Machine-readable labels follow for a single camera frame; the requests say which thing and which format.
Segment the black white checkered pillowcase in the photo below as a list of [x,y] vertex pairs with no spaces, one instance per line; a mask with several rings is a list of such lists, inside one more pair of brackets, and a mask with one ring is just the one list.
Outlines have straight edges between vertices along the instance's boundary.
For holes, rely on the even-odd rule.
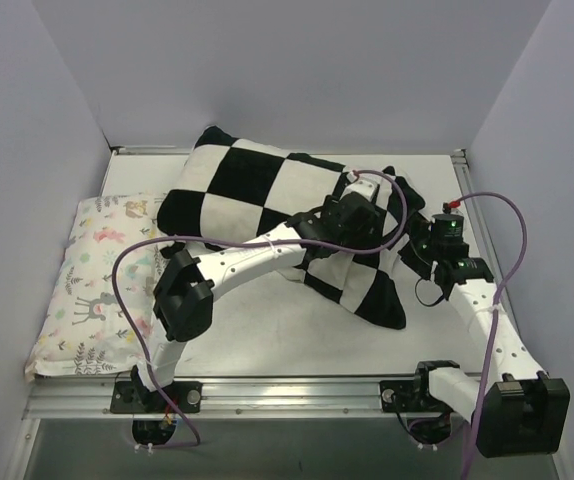
[[[231,136],[217,126],[196,141],[157,214],[166,235],[245,242],[341,194],[350,167],[307,153]],[[283,270],[362,319],[401,330],[406,314],[396,291],[392,249],[373,255],[334,253]]]

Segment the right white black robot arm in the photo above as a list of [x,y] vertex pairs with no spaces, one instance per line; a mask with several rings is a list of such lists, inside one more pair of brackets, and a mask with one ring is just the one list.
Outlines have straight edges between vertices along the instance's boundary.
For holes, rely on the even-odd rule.
[[570,391],[531,356],[506,311],[487,263],[469,254],[464,218],[436,214],[409,232],[401,260],[420,279],[434,283],[483,354],[479,379],[454,361],[418,364],[410,385],[413,402],[432,409],[443,403],[469,421],[475,445],[486,458],[553,454],[558,451]]

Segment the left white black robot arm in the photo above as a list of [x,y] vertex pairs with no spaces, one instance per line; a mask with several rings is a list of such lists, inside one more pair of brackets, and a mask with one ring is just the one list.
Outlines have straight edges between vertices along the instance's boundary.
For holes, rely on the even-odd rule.
[[215,301],[270,272],[327,258],[336,252],[331,245],[374,248],[381,240],[380,220],[372,202],[349,193],[288,218],[255,238],[257,248],[227,248],[196,257],[186,250],[176,253],[154,288],[149,359],[131,373],[134,400],[147,411],[166,405],[182,352],[211,327]]

